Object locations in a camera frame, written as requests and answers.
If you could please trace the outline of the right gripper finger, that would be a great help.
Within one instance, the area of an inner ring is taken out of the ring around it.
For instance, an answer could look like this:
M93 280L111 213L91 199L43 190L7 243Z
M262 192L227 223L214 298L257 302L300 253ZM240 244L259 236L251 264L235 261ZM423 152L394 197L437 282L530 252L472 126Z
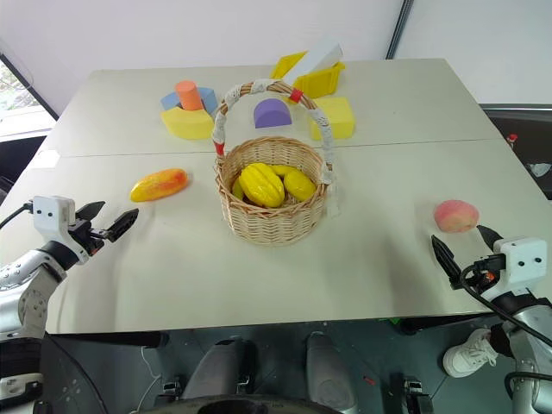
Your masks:
M488 228L487 226L478 224L476 229L479 231L483 242L488 246L488 248L493 251L494 244L503 239L503 236L500 235L497 231Z
M452 251L443 241L441 241L435 235L432 235L430 237L430 240L434 251L434 256L437 262L439 263L439 265L441 266L442 270L448 276L450 287L453 290L461 289L461 282L460 282L461 269L455 262Z

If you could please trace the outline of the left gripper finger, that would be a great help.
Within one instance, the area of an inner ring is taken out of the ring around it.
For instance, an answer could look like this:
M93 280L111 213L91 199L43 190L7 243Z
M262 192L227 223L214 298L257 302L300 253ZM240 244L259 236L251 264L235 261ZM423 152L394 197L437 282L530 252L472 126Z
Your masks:
M116 242L134 225L138 215L138 209L127 210L122 213L113 224L104 231L104 238L110 242Z
M83 207L76 211L76 218L80 220L91 221L98 215L99 211L104 207L104 205L104 201L96 201L85 204Z

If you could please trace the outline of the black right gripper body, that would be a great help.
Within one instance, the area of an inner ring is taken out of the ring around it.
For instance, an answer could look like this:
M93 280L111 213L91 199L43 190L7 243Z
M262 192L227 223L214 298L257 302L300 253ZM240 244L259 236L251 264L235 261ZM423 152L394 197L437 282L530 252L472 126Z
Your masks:
M500 274L506 268L504 254L491 254L475 261L461 271L462 288L473 290L488 290L498 284Z

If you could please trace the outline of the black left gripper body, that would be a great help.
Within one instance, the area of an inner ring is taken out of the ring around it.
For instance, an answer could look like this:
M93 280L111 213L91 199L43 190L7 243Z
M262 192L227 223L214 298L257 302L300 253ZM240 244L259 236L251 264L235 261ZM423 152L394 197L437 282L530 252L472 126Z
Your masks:
M90 220L81 218L68 227L68 234L73 240L71 250L80 261L88 261L104 246L107 239L106 229L94 229Z

